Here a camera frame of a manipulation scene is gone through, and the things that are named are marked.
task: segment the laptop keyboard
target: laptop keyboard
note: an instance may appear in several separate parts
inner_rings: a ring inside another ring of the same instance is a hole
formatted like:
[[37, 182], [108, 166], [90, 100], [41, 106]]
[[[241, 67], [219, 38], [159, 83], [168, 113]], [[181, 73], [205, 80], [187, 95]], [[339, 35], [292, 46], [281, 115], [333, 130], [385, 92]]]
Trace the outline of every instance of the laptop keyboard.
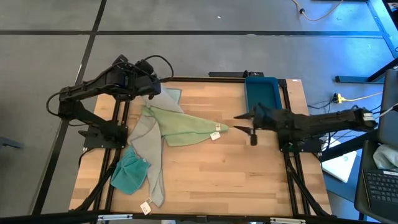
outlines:
[[369, 199], [398, 204], [398, 172], [367, 170], [365, 173]]

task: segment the gray floor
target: gray floor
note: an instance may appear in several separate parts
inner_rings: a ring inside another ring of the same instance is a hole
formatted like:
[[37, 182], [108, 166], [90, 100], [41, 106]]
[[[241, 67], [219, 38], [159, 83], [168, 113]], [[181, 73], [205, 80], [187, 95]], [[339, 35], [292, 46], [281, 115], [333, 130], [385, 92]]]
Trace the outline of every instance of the gray floor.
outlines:
[[[0, 30], [91, 30], [100, 2], [0, 0]], [[336, 4], [299, 2], [311, 17]], [[290, 0], [108, 0], [99, 29], [378, 31], [363, 2], [344, 2], [330, 17], [309, 22], [297, 14]], [[46, 112], [45, 101], [74, 83], [87, 41], [87, 35], [0, 35], [0, 136], [24, 143], [21, 150], [3, 147], [0, 151], [0, 217], [25, 215], [32, 208], [60, 123]], [[336, 75], [368, 76], [393, 59], [380, 36], [107, 35], [96, 37], [84, 80], [97, 76], [119, 54], [132, 62], [161, 54], [172, 63], [176, 76], [253, 70], [270, 77], [299, 78], [309, 104], [328, 100], [334, 93], [356, 98], [382, 91], [381, 85], [337, 84], [332, 79]], [[150, 62], [160, 76], [170, 74], [163, 62]], [[375, 108], [380, 103], [381, 97], [376, 96], [332, 105], [331, 111], [355, 104]], [[85, 105], [92, 110], [95, 99]], [[68, 129], [45, 213], [68, 209], [83, 145], [77, 131]], [[352, 203], [329, 196], [335, 215], [358, 217]]]

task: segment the yellow cable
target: yellow cable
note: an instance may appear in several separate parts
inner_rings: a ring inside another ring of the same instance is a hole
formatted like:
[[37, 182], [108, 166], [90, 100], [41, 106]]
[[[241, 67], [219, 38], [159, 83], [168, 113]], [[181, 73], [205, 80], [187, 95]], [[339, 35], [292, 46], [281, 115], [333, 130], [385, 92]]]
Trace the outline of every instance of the yellow cable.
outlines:
[[[292, 0], [292, 1], [294, 2], [294, 4], [296, 4], [296, 6], [298, 7], [299, 10], [303, 9], [303, 8], [301, 8], [300, 4], [299, 4], [296, 0]], [[301, 14], [303, 14], [304, 17], [305, 17], [307, 20], [309, 20], [309, 21], [312, 21], [312, 22], [319, 21], [319, 20], [325, 18], [326, 16], [329, 16], [329, 14], [331, 14], [335, 9], [337, 9], [337, 7], [338, 7], [341, 3], [343, 3], [343, 1], [344, 1], [344, 0], [341, 0], [333, 9], [331, 9], [328, 13], [326, 13], [326, 14], [325, 14], [324, 16], [322, 16], [322, 17], [319, 17], [318, 19], [310, 19], [310, 18], [308, 18], [308, 16], [305, 14], [304, 11], [301, 12]]]
[[342, 101], [357, 101], [357, 100], [363, 100], [363, 99], [366, 99], [366, 98], [369, 98], [369, 97], [372, 97], [372, 96], [376, 96], [376, 95], [381, 94], [381, 93], [383, 93], [383, 92], [375, 93], [375, 94], [372, 94], [372, 95], [369, 95], [369, 96], [359, 97], [359, 98], [356, 98], [356, 99], [346, 99], [346, 98], [344, 98], [344, 97], [341, 97], [341, 100], [342, 100]]

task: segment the wooden table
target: wooden table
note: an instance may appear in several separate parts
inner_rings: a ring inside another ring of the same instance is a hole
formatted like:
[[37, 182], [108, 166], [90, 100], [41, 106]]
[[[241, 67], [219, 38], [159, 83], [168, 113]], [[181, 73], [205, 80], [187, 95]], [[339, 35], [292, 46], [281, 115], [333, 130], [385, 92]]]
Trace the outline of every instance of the wooden table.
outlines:
[[[233, 119], [246, 112], [243, 83], [169, 82], [165, 86], [182, 89], [180, 106], [186, 114], [229, 127], [250, 125], [249, 121]], [[292, 111], [308, 114], [301, 81], [287, 80], [287, 86]], [[127, 121], [130, 133], [143, 105], [140, 98], [131, 103]], [[100, 95], [95, 114], [111, 119], [113, 108], [112, 96]], [[257, 146], [250, 146], [247, 134], [235, 128], [221, 133], [221, 138], [215, 141], [208, 139], [184, 147], [165, 144], [162, 159], [165, 202], [161, 208], [151, 204], [152, 213], [291, 216], [286, 169], [276, 133], [258, 131], [257, 135]], [[103, 149], [95, 149], [83, 157], [70, 209], [79, 206], [97, 184], [103, 155]], [[301, 153], [301, 160], [306, 186], [323, 209], [331, 213], [320, 163], [308, 153]], [[103, 190], [100, 208], [104, 208], [108, 186]], [[299, 211], [303, 213], [297, 186], [295, 192]], [[132, 195], [115, 190], [111, 210], [142, 213], [139, 205], [148, 196], [147, 180]]]

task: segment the gray cloth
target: gray cloth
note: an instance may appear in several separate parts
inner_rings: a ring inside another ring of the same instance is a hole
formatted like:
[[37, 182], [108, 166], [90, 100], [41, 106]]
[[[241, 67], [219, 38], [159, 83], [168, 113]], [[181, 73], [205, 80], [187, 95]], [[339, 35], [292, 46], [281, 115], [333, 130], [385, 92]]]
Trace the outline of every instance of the gray cloth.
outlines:
[[[165, 89], [152, 100], [143, 97], [151, 106], [163, 110], [183, 113], [178, 105], [181, 90]], [[164, 202], [164, 186], [162, 173], [163, 140], [160, 135], [159, 124], [155, 118], [141, 115], [127, 142], [136, 150], [136, 154], [144, 158], [151, 166], [148, 169], [149, 195], [153, 203], [161, 207]]]
[[379, 169], [398, 171], [398, 149], [383, 144], [374, 152], [373, 159]]

